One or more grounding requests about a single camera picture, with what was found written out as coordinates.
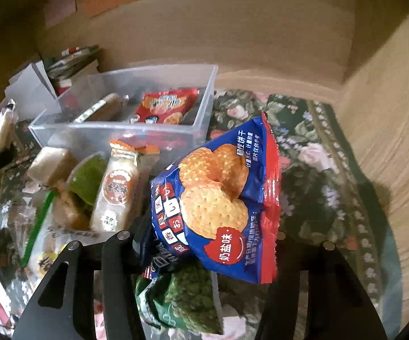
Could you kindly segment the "blue cracker snack packet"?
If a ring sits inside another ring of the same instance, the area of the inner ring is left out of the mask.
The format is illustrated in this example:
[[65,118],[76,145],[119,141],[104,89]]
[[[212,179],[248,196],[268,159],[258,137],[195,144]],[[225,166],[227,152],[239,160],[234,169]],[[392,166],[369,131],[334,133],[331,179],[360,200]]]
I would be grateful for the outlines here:
[[254,284],[277,275],[281,163],[265,114],[178,159],[151,181],[151,276],[197,259]]

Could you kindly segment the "beige powder snack bag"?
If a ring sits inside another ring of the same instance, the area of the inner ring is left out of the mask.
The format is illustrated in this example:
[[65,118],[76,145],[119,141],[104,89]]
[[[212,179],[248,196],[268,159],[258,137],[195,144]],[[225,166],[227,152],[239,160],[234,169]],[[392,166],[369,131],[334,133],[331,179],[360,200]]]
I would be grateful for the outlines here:
[[72,123],[81,124],[86,121],[109,121],[122,111],[123,106],[123,98],[119,94],[110,93],[83,111]]

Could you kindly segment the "red cracker snack packet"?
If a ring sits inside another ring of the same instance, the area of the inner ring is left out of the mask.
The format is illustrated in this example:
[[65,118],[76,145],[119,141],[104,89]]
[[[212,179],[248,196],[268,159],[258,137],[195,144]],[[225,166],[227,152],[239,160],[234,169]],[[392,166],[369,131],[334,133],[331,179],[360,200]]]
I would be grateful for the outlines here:
[[198,88],[144,94],[129,122],[131,124],[179,125],[198,97]]

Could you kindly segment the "green pea snack packet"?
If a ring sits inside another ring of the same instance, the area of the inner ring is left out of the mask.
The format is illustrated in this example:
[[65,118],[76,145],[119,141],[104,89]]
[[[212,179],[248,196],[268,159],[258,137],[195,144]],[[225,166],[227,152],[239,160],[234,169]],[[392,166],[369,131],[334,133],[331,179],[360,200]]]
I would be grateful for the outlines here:
[[150,326],[224,333],[218,276],[199,262],[153,279],[140,276],[134,293],[139,315]]

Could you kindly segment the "beige wafer block packet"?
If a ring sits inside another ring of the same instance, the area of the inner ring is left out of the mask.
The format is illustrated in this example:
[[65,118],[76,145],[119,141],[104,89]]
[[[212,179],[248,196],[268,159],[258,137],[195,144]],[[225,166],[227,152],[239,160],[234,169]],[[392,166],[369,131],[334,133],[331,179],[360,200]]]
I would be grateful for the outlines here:
[[31,163],[27,175],[39,185],[54,186],[58,181],[67,180],[77,164],[70,150],[45,146]]

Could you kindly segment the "clear zip bag green seal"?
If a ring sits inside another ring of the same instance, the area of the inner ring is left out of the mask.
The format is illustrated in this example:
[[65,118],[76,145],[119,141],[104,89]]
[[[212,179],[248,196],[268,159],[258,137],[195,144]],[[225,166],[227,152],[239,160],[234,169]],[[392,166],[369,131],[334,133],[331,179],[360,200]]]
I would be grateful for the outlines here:
[[71,241],[88,246],[111,237],[90,229],[88,212],[65,182],[0,200],[0,282],[37,281]]

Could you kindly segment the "white paper sheets stack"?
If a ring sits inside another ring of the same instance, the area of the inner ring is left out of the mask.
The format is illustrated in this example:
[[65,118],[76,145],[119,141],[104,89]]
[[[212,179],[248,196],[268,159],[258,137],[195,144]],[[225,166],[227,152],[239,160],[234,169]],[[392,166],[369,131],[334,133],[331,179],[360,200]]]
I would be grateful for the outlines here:
[[10,100],[16,103],[19,120],[35,119],[40,113],[56,114],[61,111],[43,61],[28,64],[9,79],[5,98],[0,102],[0,110]]

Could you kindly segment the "cream orange biscuit packet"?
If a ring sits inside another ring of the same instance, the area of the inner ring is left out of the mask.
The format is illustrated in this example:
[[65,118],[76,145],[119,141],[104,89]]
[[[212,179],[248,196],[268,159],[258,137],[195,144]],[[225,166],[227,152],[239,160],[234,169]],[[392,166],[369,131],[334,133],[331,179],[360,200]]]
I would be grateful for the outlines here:
[[91,230],[116,233],[142,214],[145,189],[160,150],[155,145],[131,146],[111,140],[107,163],[91,214]]

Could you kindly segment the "green jelly cup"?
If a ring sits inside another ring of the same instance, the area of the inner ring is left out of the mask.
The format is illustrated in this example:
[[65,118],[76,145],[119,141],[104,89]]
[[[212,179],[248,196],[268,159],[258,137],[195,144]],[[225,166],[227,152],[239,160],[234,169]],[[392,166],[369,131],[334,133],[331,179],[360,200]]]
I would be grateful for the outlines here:
[[96,201],[107,162],[106,153],[93,153],[78,163],[66,181],[69,190],[92,207]]

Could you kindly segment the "floral dark green tablecloth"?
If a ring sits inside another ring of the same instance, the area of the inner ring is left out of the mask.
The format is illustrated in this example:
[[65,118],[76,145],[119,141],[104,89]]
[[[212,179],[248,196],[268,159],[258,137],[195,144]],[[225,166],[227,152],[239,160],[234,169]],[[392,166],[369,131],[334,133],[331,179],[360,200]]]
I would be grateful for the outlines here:
[[[214,96],[209,137],[265,111],[283,158],[281,228],[304,243],[331,240],[342,251],[378,311],[387,336],[401,330],[401,269],[395,238],[371,181],[361,172],[330,105],[282,94],[222,90]],[[0,199],[0,331],[13,332],[37,277],[18,251],[44,193],[27,177],[39,146],[20,122],[24,157],[2,179]]]

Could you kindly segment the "stack of books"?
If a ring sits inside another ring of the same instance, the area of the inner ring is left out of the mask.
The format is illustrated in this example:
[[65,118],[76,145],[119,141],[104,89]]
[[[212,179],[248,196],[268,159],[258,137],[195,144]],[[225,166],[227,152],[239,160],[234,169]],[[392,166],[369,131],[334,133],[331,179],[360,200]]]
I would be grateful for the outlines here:
[[47,70],[47,76],[57,96],[64,93],[79,79],[98,73],[98,45],[68,48],[62,57]]

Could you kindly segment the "pink sticky note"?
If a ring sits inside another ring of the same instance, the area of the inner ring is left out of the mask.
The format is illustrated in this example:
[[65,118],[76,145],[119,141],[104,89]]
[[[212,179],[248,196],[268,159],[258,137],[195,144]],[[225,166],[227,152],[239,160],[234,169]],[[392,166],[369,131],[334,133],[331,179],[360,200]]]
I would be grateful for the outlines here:
[[44,7],[45,26],[56,26],[76,11],[75,0],[49,0]]

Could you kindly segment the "clear plastic storage bin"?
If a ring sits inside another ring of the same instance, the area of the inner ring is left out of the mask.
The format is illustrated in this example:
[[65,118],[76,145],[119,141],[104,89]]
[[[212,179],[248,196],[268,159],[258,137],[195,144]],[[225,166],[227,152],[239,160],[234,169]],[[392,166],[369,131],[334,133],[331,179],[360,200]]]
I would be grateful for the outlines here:
[[[80,160],[106,152],[111,139],[129,144],[155,144],[159,164],[166,167],[206,139],[214,101],[218,66],[206,64],[155,65],[87,75],[59,96],[28,126],[40,146],[67,148]],[[198,100],[177,125],[135,120],[144,94],[195,88]],[[108,121],[77,118],[106,95],[122,99],[122,109]]]

